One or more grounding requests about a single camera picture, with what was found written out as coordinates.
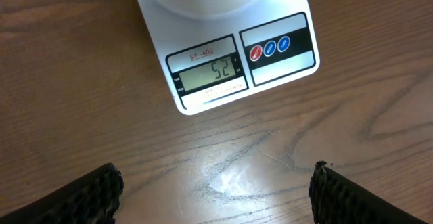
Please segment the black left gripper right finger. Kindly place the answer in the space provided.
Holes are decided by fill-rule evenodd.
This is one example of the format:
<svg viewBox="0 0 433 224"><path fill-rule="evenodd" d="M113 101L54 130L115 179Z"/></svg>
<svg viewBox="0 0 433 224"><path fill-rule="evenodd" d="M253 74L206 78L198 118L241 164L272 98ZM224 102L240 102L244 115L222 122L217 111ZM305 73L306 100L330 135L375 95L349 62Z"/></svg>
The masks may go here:
<svg viewBox="0 0 433 224"><path fill-rule="evenodd" d="M426 224L355 182L315 164L309 186L315 224Z"/></svg>

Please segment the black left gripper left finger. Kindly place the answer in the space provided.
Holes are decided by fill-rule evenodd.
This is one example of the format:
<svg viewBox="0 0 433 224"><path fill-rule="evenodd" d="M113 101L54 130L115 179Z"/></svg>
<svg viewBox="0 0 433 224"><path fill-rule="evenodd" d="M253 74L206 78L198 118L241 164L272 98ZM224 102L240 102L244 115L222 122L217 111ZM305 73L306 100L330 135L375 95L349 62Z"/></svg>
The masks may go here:
<svg viewBox="0 0 433 224"><path fill-rule="evenodd" d="M4 217L1 224L114 224L124 181L107 163Z"/></svg>

